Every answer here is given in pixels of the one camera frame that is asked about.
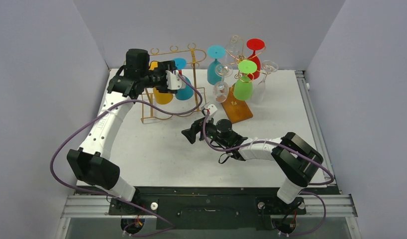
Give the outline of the blue plastic goblet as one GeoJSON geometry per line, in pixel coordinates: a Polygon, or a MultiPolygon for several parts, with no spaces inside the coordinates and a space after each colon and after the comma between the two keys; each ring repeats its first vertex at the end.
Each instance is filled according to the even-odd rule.
{"type": "MultiPolygon", "coordinates": [[[[182,70],[187,65],[186,59],[174,58],[173,60],[175,61],[175,66],[177,67],[177,70],[179,71],[179,73],[183,74],[182,70]]],[[[180,88],[177,91],[177,93],[175,94],[175,97],[177,100],[186,101],[186,100],[190,99],[193,95],[194,95],[193,90],[182,81],[182,88],[180,88]]]]}

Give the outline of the clear wine glass amber tint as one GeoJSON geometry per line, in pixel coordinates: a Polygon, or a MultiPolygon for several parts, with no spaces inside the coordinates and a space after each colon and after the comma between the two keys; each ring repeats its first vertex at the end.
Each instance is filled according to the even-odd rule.
{"type": "Polygon", "coordinates": [[[262,80],[254,87],[254,91],[252,94],[251,101],[255,104],[260,104],[264,98],[265,91],[266,91],[266,80],[267,76],[271,73],[277,72],[279,66],[271,61],[265,60],[261,63],[261,70],[260,73],[263,75],[262,80]]]}

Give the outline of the red plastic goblet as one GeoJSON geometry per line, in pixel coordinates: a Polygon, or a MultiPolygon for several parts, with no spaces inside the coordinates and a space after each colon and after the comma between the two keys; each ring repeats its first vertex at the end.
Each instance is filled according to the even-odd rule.
{"type": "Polygon", "coordinates": [[[253,51],[247,59],[254,62],[257,66],[257,70],[254,73],[248,74],[248,77],[251,80],[256,80],[259,78],[261,70],[261,61],[258,55],[265,50],[265,42],[259,38],[252,38],[247,41],[246,45],[253,51]]]}

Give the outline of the gold rectangular wire glass rack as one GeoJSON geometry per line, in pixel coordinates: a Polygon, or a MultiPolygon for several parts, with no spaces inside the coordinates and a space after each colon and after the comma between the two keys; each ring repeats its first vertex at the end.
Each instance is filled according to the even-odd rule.
{"type": "MultiPolygon", "coordinates": [[[[169,52],[163,52],[163,53],[160,53],[159,48],[152,48],[152,49],[150,49],[150,56],[167,55],[167,54],[180,54],[180,53],[189,52],[189,53],[190,53],[190,61],[188,61],[187,59],[186,59],[186,61],[187,61],[187,65],[190,65],[191,68],[192,68],[192,71],[193,71],[193,86],[194,86],[194,88],[195,88],[196,90],[199,90],[199,89],[202,90],[202,92],[199,91],[199,93],[200,93],[200,94],[202,95],[202,97],[203,97],[203,102],[206,103],[205,88],[204,88],[204,87],[197,87],[196,69],[197,69],[197,67],[200,66],[200,63],[206,59],[207,54],[206,54],[206,52],[205,52],[204,50],[197,49],[195,43],[190,43],[190,44],[188,44],[188,45],[187,45],[187,48],[188,48],[187,50],[179,50],[178,46],[172,45],[172,46],[170,47],[170,51],[169,51],[169,52]],[[196,58],[196,53],[197,53],[197,52],[200,52],[201,55],[203,54],[203,57],[199,58],[198,60],[197,60],[197,58],[196,58]]],[[[151,103],[153,106],[157,106],[157,105],[158,105],[158,104],[155,102],[155,98],[154,98],[154,96],[153,96],[153,91],[152,91],[151,93],[149,93],[148,88],[145,89],[145,93],[141,95],[142,100],[145,100],[145,97],[144,97],[145,95],[146,95],[146,99],[148,100],[149,103],[151,103]]],[[[199,96],[198,96],[198,94],[197,94],[195,91],[194,91],[194,95],[193,95],[193,96],[194,96],[194,98],[195,98],[195,104],[196,104],[196,106],[197,106],[198,103],[199,103],[199,96]]],[[[156,111],[156,110],[155,110],[153,107],[150,107],[150,114],[149,114],[148,117],[145,117],[145,106],[142,105],[142,118],[141,118],[141,122],[142,122],[142,123],[145,123],[145,120],[148,120],[148,119],[168,120],[168,119],[170,119],[170,118],[173,117],[173,115],[167,115],[167,114],[166,114],[167,117],[165,117],[165,118],[160,118],[160,117],[157,117],[156,114],[154,114],[155,111],[156,111]]],[[[183,118],[184,118],[184,117],[188,117],[188,116],[191,116],[193,113],[198,112],[198,111],[199,111],[199,108],[196,108],[193,112],[190,112],[190,113],[185,114],[185,115],[178,115],[178,117],[183,117],[183,118]]]]}

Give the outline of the green plastic goblet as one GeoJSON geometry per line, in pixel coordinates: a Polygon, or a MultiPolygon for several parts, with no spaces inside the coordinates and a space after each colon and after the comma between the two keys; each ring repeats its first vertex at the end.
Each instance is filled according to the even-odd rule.
{"type": "Polygon", "coordinates": [[[238,64],[239,72],[242,75],[234,85],[233,95],[237,100],[249,100],[253,93],[253,74],[257,71],[257,64],[251,60],[243,60],[238,64]]]}

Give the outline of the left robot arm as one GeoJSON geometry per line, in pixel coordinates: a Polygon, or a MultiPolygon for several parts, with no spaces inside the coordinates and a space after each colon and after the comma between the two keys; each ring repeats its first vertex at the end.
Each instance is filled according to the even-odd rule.
{"type": "Polygon", "coordinates": [[[106,192],[122,198],[121,207],[128,214],[140,210],[141,200],[134,186],[120,175],[120,168],[110,161],[110,153],[127,113],[147,88],[156,88],[163,93],[175,93],[181,87],[177,77],[175,61],[157,62],[150,69],[150,55],[144,49],[129,49],[125,64],[109,80],[100,119],[92,128],[78,149],[67,154],[75,177],[92,186],[98,186],[106,192]]]}

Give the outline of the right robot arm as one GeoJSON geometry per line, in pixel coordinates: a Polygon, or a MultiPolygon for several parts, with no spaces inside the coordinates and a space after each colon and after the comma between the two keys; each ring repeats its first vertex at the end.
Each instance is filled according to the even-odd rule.
{"type": "Polygon", "coordinates": [[[293,206],[295,198],[310,184],[324,161],[318,151],[294,132],[276,139],[247,138],[235,132],[228,119],[214,123],[212,119],[201,118],[181,133],[191,144],[205,141],[236,160],[276,162],[286,177],[273,199],[273,206],[280,213],[293,206]]]}

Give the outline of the clear wine glass front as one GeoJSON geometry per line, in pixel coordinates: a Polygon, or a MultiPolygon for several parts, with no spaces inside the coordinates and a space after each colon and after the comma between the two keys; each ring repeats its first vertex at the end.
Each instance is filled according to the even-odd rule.
{"type": "Polygon", "coordinates": [[[218,64],[215,68],[215,73],[221,77],[221,80],[214,84],[213,94],[218,103],[223,103],[229,94],[229,85],[225,82],[225,78],[232,75],[233,68],[228,64],[218,64]]]}

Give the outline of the teal plastic goblet front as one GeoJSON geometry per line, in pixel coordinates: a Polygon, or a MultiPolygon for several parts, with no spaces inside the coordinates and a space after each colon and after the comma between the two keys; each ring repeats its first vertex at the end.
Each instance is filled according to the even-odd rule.
{"type": "Polygon", "coordinates": [[[221,45],[212,45],[207,49],[207,55],[213,59],[207,69],[207,81],[215,85],[221,81],[221,76],[216,73],[216,67],[220,64],[219,60],[226,55],[226,51],[221,45]]]}

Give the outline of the orange plastic goblet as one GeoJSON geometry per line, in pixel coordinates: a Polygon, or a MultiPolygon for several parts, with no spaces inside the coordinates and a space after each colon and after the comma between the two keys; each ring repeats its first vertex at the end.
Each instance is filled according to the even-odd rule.
{"type": "MultiPolygon", "coordinates": [[[[149,64],[149,69],[154,70],[155,68],[158,67],[158,62],[157,61],[152,61],[149,64]]],[[[166,105],[170,103],[173,100],[173,94],[169,93],[160,93],[156,88],[152,89],[153,91],[153,96],[155,98],[155,102],[160,105],[166,105]]]]}

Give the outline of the clear glass tumbler goblet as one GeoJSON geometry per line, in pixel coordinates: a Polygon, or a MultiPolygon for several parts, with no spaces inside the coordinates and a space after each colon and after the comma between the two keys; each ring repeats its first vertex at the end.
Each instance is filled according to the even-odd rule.
{"type": "Polygon", "coordinates": [[[228,64],[235,64],[243,54],[244,41],[240,36],[233,35],[224,49],[226,51],[226,62],[228,64]]]}

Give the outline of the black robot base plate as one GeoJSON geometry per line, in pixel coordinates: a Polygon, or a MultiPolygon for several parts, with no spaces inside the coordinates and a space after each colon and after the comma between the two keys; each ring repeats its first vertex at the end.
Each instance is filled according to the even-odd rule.
{"type": "Polygon", "coordinates": [[[290,204],[277,198],[278,188],[227,187],[139,187],[136,207],[112,199],[108,213],[123,218],[143,219],[154,212],[162,219],[157,229],[172,222],[177,230],[227,230],[255,228],[269,230],[271,219],[282,221],[285,215],[305,215],[302,197],[290,204]]]}

